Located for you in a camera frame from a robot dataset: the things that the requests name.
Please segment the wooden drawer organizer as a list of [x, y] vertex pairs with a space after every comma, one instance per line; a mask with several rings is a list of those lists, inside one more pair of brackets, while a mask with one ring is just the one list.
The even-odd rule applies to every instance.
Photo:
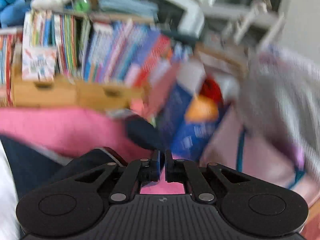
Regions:
[[87, 83], [58, 75], [53, 81], [24, 81], [21, 65], [11, 71], [12, 102], [15, 107], [81, 107], [104, 112], [130, 107], [133, 100], [145, 99], [145, 88], [119, 83]]

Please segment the row of books right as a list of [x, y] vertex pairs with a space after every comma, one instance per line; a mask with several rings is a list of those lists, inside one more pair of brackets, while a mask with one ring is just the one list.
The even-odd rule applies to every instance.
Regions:
[[55, 75], [85, 82], [143, 85], [170, 38], [147, 24], [125, 21], [92, 22], [88, 17], [52, 11], [28, 12], [23, 48], [56, 47]]

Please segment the row of books left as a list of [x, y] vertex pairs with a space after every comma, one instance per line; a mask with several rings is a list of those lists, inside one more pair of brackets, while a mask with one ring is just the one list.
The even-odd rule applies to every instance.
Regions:
[[22, 42], [22, 27], [1, 28], [1, 107], [12, 105], [11, 69], [12, 58], [17, 43]]

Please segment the white colourful card box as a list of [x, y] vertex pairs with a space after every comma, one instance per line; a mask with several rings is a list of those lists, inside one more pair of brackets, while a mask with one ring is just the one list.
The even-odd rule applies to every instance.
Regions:
[[56, 47], [26, 47], [22, 49], [22, 79], [52, 81], [57, 62]]

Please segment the blue cardboard box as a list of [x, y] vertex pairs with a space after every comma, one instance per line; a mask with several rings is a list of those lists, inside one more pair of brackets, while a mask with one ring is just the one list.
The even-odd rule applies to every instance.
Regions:
[[204, 65], [196, 59], [182, 63], [157, 125], [164, 147], [198, 161], [224, 113], [220, 86]]

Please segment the row of books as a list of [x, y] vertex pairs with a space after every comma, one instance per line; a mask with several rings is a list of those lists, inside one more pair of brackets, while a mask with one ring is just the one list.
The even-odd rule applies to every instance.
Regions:
[[22, 42], [22, 27], [1, 28], [1, 107], [12, 105], [11, 69], [12, 58], [17, 43]]
[[125, 21], [92, 22], [88, 17], [52, 11], [28, 12], [23, 48], [56, 47], [55, 75], [85, 82], [143, 85], [170, 38], [147, 24]]

